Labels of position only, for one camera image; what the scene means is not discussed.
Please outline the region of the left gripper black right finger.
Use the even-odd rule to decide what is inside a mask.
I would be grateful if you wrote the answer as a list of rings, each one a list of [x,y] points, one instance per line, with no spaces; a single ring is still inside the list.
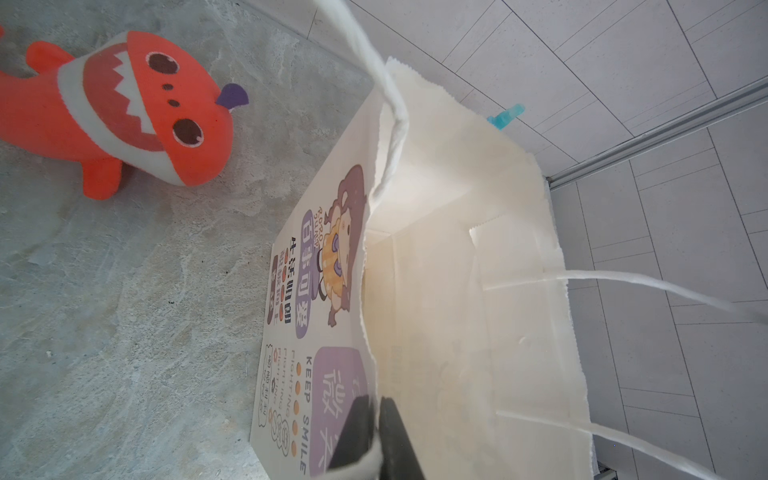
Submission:
[[[380,401],[379,438],[383,455],[381,480],[425,479],[397,405],[389,397]]]

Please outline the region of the white printed paper bag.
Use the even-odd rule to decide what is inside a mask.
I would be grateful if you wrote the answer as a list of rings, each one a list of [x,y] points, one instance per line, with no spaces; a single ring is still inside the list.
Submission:
[[[590,479],[595,437],[712,478],[591,421],[567,285],[630,283],[766,316],[646,275],[567,269],[534,157],[383,59],[344,2],[318,9],[375,87],[272,247],[250,433],[266,475],[380,479],[389,397],[425,479]],[[329,471],[362,395],[372,446]]]

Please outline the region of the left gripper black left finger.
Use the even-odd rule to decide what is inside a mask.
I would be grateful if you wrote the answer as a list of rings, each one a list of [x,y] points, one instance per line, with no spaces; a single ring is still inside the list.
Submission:
[[[361,460],[372,446],[374,429],[374,406],[370,396],[356,397],[339,435],[328,470],[348,467]]]

